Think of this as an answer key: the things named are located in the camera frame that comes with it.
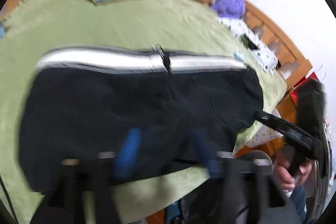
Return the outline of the person's right hand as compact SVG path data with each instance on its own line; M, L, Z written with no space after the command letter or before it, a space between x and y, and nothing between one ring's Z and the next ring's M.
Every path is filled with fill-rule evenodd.
M297 174L294 177L290 175L288 172L290 161L287 156L291 151L292 148L287 148L285 145L278 149L275 154L276 161L274 163L273 172L285 192L292 191L295 187L304 184L312 171L311 160L306 160L299 166Z

